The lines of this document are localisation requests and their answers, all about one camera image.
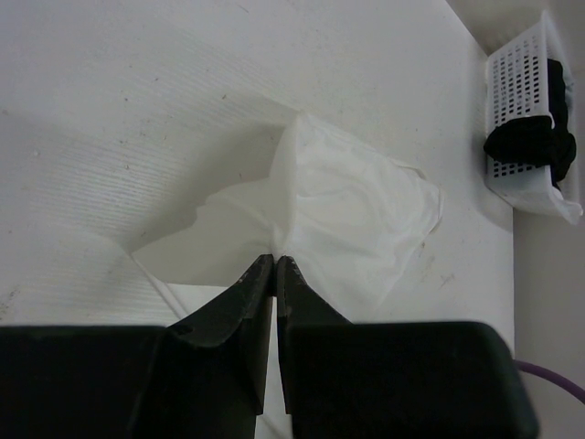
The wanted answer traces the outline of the white tank top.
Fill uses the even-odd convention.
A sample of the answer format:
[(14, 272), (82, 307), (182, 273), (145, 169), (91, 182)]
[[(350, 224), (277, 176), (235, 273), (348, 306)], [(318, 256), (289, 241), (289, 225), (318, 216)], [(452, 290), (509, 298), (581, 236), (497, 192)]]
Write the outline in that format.
[(166, 284), (227, 287), (262, 254), (289, 256), (340, 314), (368, 322), (442, 215), (415, 169), (299, 114), (269, 175), (210, 195), (187, 229), (133, 254)]

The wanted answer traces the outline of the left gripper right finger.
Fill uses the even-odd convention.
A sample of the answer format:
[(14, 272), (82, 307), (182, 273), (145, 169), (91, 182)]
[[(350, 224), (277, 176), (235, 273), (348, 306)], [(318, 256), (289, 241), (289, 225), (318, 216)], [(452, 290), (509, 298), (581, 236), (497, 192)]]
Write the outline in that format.
[(511, 352), (474, 321), (358, 324), (276, 267), (279, 362), (297, 438), (535, 438)]

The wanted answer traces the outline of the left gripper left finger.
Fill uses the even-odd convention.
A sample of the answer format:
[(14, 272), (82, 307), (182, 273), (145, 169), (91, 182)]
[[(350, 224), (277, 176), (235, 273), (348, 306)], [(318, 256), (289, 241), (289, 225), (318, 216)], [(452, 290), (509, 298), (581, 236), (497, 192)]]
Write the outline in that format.
[(5, 326), (4, 438), (251, 438), (273, 259), (169, 327)]

